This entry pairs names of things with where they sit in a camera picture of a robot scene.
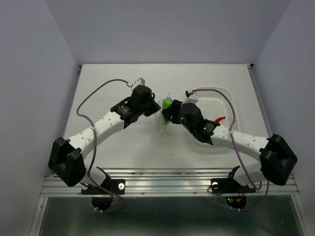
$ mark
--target white arm link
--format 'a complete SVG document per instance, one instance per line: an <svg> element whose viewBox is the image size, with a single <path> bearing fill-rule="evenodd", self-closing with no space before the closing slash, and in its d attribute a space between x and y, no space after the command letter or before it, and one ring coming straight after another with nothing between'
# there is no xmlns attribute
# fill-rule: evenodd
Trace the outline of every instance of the white arm link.
<svg viewBox="0 0 315 236"><path fill-rule="evenodd" d="M244 134L234 130L232 132L238 150L260 162L259 156L261 153L259 149L266 147L268 143L267 138ZM228 128L220 125L214 129L213 133L211 140L214 146L234 149Z"/></svg>
<svg viewBox="0 0 315 236"><path fill-rule="evenodd" d="M109 136L124 129L124 121L120 119L120 115L115 112L107 112L98 122L95 127L89 127L81 133L70 137L70 144L74 148L80 148L83 160L94 148L93 129L97 132L97 145L101 144Z"/></svg>

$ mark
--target white cable connector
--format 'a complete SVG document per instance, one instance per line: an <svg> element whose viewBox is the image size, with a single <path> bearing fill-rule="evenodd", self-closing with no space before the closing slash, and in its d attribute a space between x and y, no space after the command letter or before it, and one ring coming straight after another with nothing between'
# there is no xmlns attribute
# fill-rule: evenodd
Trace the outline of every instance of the white cable connector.
<svg viewBox="0 0 315 236"><path fill-rule="evenodd" d="M188 90L188 94L190 94L190 96L183 102L183 104L185 103L193 103L196 104L198 101L198 96L197 94L194 92L192 92L192 89Z"/></svg>
<svg viewBox="0 0 315 236"><path fill-rule="evenodd" d="M143 78L139 78L133 83L131 82L127 83L127 86L130 87L131 90L134 90L134 88L137 87L138 85L145 85L145 80Z"/></svg>

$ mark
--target white enclosure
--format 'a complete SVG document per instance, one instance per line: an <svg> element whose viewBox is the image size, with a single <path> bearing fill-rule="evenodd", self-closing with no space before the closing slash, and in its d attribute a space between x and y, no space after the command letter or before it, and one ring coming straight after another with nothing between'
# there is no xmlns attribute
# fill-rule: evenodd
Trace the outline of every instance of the white enclosure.
<svg viewBox="0 0 315 236"><path fill-rule="evenodd" d="M0 235L29 234L52 142L65 132L78 65L89 63L255 64L272 131L285 137L299 159L294 174L314 222L308 184L315 153L314 16L313 0L1 1ZM124 76L144 74L126 70ZM242 131L264 135L263 121L257 116L251 124L246 116L244 104L254 101L236 94L246 90L237 86L245 79L224 86L242 101L236 104ZM179 93L189 89L186 80ZM202 82L197 86L213 85L214 79ZM252 109L254 116L260 112Z"/></svg>

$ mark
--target metal frame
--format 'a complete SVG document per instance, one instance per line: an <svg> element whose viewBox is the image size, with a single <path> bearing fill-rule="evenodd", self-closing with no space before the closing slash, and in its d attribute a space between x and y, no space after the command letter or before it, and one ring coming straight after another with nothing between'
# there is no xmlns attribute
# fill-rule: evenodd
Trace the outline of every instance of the metal frame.
<svg viewBox="0 0 315 236"><path fill-rule="evenodd" d="M271 127L263 107L260 94L255 82L252 67L248 65L252 85L256 93L261 114L270 136ZM227 177L230 168L219 169L104 169L112 178L124 178L126 188L124 197L209 197L207 192L212 178ZM46 177L41 190L38 206L34 216L30 236L38 236L44 212L49 197L91 197L81 195L81 185L72 188L66 186L58 177ZM265 184L261 191L248 195L264 195ZM312 235L311 225L305 214L301 197L294 179L291 175L285 186L271 184L270 195L291 195L297 216L305 236Z"/></svg>
<svg viewBox="0 0 315 236"><path fill-rule="evenodd" d="M38 236L39 235L41 222L43 221L45 209L47 206L47 201L48 201L48 198L45 198L45 197L39 198L38 205L37 205L36 212L35 212L35 216L34 216L33 223L32 223L32 227L31 227L31 231L30 231L30 236Z"/></svg>
<svg viewBox="0 0 315 236"><path fill-rule="evenodd" d="M225 178L231 169L104 169L104 171L112 179L126 180L124 197L209 197L213 196L207 191L211 185L211 179ZM41 196L91 197L91 195L81 195L81 188L80 184L69 188L58 177L52 176L45 178ZM264 195L265 190L264 184L260 191L248 195ZM285 186L270 184L269 194L298 194L294 176L289 178Z"/></svg>

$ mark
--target screw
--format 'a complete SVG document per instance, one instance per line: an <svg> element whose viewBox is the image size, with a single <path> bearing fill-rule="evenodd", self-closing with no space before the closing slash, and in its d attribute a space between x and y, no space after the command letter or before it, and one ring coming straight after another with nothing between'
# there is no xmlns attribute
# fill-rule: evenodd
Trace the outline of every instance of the screw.
<svg viewBox="0 0 315 236"><path fill-rule="evenodd" d="M124 190L125 189L125 185L123 183L118 184L118 189L119 190Z"/></svg>
<svg viewBox="0 0 315 236"><path fill-rule="evenodd" d="M217 182L213 182L213 183L212 183L212 187L213 187L213 189L218 189L217 185L218 185L218 183L217 183Z"/></svg>

